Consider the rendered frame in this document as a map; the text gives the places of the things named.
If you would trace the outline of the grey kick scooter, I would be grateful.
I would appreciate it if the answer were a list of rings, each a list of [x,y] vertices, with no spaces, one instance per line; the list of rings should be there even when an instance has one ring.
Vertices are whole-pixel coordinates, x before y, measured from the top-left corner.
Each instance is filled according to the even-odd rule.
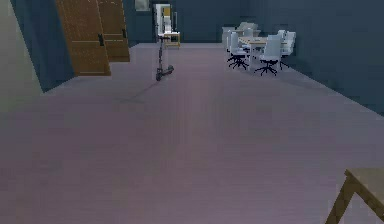
[[[160,81],[163,76],[170,75],[174,71],[174,67],[172,65],[169,65],[166,69],[163,68],[163,60],[162,60],[162,53],[163,53],[163,41],[168,40],[168,37],[165,36],[158,36],[158,39],[160,40],[160,48],[159,48],[159,67],[156,71],[156,80]]]

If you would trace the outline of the white swivel office chair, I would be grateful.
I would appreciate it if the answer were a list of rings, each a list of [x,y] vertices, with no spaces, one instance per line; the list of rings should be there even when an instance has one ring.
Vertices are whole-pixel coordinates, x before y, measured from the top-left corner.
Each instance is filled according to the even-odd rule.
[[[279,30],[278,34],[282,37],[281,58],[285,58],[293,53],[296,33],[292,31]]]
[[[230,58],[228,61],[232,61],[229,67],[234,69],[235,67],[242,66],[244,69],[247,69],[248,64],[245,60],[249,57],[249,54],[239,46],[238,34],[236,32],[232,32],[230,35],[229,53]]]
[[[265,63],[265,66],[258,68],[258,70],[261,70],[260,75],[268,72],[272,72],[274,75],[277,74],[277,70],[273,68],[273,65],[281,61],[281,45],[282,37],[280,35],[269,35],[267,37],[263,52],[258,57],[261,63]]]

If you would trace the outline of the small light wooden side table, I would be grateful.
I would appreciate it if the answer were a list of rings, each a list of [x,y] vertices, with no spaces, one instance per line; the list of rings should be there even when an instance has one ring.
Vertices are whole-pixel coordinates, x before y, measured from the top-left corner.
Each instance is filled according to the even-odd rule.
[[[164,44],[166,47],[176,46],[180,47],[180,33],[179,32],[165,32]]]

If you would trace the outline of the white cabinet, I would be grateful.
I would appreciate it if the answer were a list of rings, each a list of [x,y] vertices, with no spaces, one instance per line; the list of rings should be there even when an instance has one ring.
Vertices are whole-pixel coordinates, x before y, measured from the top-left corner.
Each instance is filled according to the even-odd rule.
[[[231,33],[235,30],[234,27],[223,27],[222,28],[222,44],[225,48],[228,47],[228,44],[230,41],[228,38],[230,37]]]

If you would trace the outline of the pale wooden dining table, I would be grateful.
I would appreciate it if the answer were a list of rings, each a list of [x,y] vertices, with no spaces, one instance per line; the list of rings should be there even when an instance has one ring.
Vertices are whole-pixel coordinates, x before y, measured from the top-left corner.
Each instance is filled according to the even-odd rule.
[[[249,47],[248,58],[250,62],[253,62],[263,52],[267,37],[240,37],[239,41]]]

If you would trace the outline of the brown wooden room door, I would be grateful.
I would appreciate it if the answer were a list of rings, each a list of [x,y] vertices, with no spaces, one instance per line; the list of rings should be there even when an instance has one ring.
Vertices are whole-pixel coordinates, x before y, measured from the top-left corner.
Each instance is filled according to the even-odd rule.
[[[55,0],[76,76],[110,76],[97,0]]]
[[[122,35],[122,29],[126,30],[122,0],[98,0],[98,7],[108,60],[110,62],[129,62],[128,35],[127,38],[123,38]]]

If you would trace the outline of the framed wall picture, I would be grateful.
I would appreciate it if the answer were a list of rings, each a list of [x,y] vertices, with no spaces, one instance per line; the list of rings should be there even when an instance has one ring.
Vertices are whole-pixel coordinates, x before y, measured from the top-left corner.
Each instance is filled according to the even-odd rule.
[[[150,10],[150,0],[135,0],[135,10],[146,12]]]

